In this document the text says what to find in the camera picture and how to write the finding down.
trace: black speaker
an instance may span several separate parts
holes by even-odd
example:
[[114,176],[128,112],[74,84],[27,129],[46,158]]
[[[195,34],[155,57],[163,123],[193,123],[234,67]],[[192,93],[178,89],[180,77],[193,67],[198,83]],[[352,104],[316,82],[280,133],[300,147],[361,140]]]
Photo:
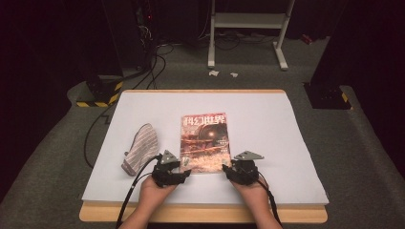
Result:
[[70,0],[65,6],[98,75],[126,76],[147,65],[131,0]]
[[196,46],[200,35],[209,31],[210,1],[156,0],[155,4],[158,32],[166,39]]

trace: metal stand leg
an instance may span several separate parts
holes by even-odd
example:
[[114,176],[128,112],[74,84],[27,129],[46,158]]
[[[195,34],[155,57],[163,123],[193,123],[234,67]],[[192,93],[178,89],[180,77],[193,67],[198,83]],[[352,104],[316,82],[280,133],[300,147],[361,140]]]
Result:
[[274,47],[274,50],[276,52],[277,58],[279,60],[280,68],[283,71],[288,70],[288,65],[287,65],[286,59],[284,58],[283,51],[281,50],[281,46],[283,44],[283,40],[284,40],[284,37],[286,35],[286,30],[287,30],[287,27],[288,27],[289,18],[291,17],[292,8],[294,7],[294,2],[295,2],[295,0],[290,0],[289,1],[287,12],[286,12],[286,17],[285,17],[284,22],[283,22],[283,27],[280,30],[279,39],[278,39],[278,41],[273,42],[273,47]]
[[211,29],[209,34],[208,68],[215,67],[215,0],[211,1]]

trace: gray carpet floor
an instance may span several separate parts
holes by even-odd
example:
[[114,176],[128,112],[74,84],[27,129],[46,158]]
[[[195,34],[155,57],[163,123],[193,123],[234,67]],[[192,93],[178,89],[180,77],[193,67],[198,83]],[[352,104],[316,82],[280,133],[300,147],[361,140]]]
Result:
[[[328,40],[306,45],[286,40],[289,70],[282,72],[270,43],[217,49],[218,76],[208,75],[207,48],[165,46],[166,66],[158,89],[282,89],[287,92],[311,158],[330,197],[329,219],[322,224],[285,224],[285,228],[405,228],[405,181],[373,132],[351,87],[342,86],[352,110],[314,110],[303,87],[309,82]],[[158,58],[154,73],[163,67]],[[123,90],[142,79],[124,82]],[[151,77],[139,89],[145,89]],[[114,228],[114,222],[83,222],[81,196],[92,172],[83,156],[86,134],[104,108],[75,105],[81,83],[67,96],[72,108],[37,146],[0,206],[0,228]],[[114,114],[114,108],[107,115]],[[87,139],[96,161],[108,124],[101,118]],[[150,228],[254,228],[254,225],[151,224]]]

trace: wooden table edge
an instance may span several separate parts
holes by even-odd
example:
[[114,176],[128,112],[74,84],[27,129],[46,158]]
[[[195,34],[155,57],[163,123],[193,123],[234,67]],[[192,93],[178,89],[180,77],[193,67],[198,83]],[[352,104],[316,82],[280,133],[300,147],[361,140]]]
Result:
[[207,93],[207,94],[285,94],[281,89],[198,89],[198,90],[125,90],[124,93]]
[[[117,221],[122,203],[83,201],[79,218],[82,221]],[[123,219],[136,208],[128,204]],[[280,205],[280,220],[285,223],[324,223],[328,214],[324,205]],[[237,204],[166,204],[151,217],[150,222],[182,223],[252,223],[247,208]]]

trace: white stand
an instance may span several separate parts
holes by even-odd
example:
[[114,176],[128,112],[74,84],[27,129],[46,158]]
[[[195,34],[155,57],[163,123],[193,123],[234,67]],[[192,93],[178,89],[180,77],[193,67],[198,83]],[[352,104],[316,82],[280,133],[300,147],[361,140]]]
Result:
[[286,35],[294,2],[295,0],[289,0],[286,13],[216,13],[215,0],[212,0],[208,68],[213,69],[215,67],[215,28],[256,28],[280,30],[279,39],[273,42],[273,46],[280,63],[280,68],[286,71],[288,65],[281,46]]

